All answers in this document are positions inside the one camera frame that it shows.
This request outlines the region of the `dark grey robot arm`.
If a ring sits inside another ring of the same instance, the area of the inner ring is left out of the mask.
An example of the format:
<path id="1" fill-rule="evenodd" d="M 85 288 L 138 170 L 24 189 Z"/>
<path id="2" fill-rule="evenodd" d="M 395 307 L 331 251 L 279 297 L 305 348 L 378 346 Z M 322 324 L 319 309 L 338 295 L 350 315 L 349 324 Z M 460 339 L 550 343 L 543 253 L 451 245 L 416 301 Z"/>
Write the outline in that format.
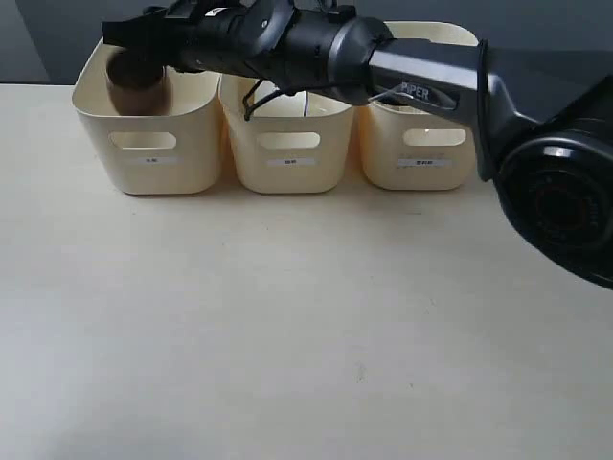
<path id="1" fill-rule="evenodd" d="M 546 258 L 612 285 L 612 54 L 396 38 L 349 5 L 177 1 L 102 23 L 102 40 L 182 73 L 271 81 L 354 106 L 408 105 L 468 127 L 480 178 Z"/>

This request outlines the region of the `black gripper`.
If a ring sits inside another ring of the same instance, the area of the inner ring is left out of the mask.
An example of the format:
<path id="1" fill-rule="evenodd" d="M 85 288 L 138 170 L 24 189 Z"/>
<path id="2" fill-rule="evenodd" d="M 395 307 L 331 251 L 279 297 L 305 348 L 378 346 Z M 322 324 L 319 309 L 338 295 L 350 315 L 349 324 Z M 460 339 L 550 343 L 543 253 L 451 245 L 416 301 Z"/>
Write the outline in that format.
<path id="1" fill-rule="evenodd" d="M 344 11 L 335 1 L 301 10 L 292 1 L 175 1 L 139 16 L 103 21 L 104 44 L 167 47 L 184 73 L 218 72 L 272 81 L 283 90 L 327 91 L 345 79 L 329 69 Z"/>

